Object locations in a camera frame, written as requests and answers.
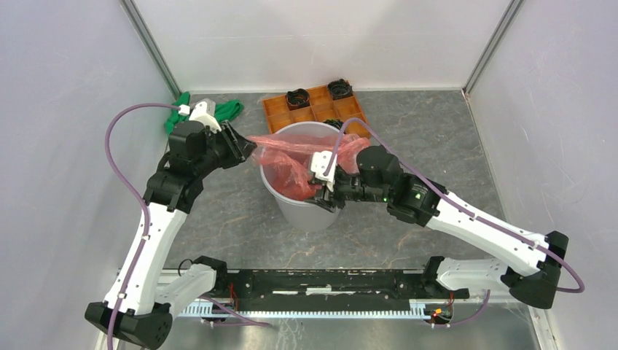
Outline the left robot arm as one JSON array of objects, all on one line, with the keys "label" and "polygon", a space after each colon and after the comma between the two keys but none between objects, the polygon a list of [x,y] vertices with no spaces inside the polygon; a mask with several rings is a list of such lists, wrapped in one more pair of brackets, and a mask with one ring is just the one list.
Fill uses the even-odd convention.
[{"label": "left robot arm", "polygon": [[145,349],[160,348],[173,320],[195,299],[205,293],[220,297],[228,290],[226,263],[208,257],[195,259],[164,289],[157,285],[171,244],[203,191],[203,180],[217,169],[244,163],[257,148],[228,122],[214,128],[181,122],[168,142],[169,151],[138,197],[141,219],[120,274],[103,301],[90,303],[85,312],[86,320],[110,341]]}]

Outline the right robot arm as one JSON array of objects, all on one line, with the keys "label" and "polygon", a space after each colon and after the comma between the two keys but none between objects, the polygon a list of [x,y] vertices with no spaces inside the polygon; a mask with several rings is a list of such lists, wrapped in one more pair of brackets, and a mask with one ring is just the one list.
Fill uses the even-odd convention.
[{"label": "right robot arm", "polygon": [[535,233],[489,215],[442,185],[405,172],[383,146],[360,151],[355,174],[346,172],[336,159],[330,151],[310,156],[310,182],[318,185],[311,203],[331,212],[349,201],[385,203],[387,212],[399,221],[447,233],[490,254],[484,260],[432,257],[421,277],[426,295],[506,290],[528,306],[553,306],[568,247],[566,235]]}]

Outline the red plastic trash bag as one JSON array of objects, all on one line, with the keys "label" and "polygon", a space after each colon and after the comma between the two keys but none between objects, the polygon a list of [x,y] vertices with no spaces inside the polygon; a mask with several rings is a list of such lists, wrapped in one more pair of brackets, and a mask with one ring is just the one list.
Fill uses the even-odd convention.
[{"label": "red plastic trash bag", "polygon": [[318,189],[311,184],[310,159],[315,152],[331,151],[338,132],[329,136],[298,133],[249,136],[257,144],[252,155],[260,167],[264,182],[274,193],[293,201],[312,198]]}]

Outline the grey trash bin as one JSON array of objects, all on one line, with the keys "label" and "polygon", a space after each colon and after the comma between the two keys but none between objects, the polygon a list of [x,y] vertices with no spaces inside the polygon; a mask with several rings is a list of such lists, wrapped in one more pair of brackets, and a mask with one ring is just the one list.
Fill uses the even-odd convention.
[{"label": "grey trash bin", "polygon": [[[283,127],[273,135],[325,137],[337,136],[338,132],[339,130],[336,127],[322,122],[298,122]],[[316,232],[327,229],[338,218],[340,214],[339,209],[336,209],[335,212],[330,212],[317,205],[296,201],[280,194],[272,186],[275,177],[271,167],[259,165],[259,172],[264,186],[275,198],[285,220],[294,228],[303,232]]]}]

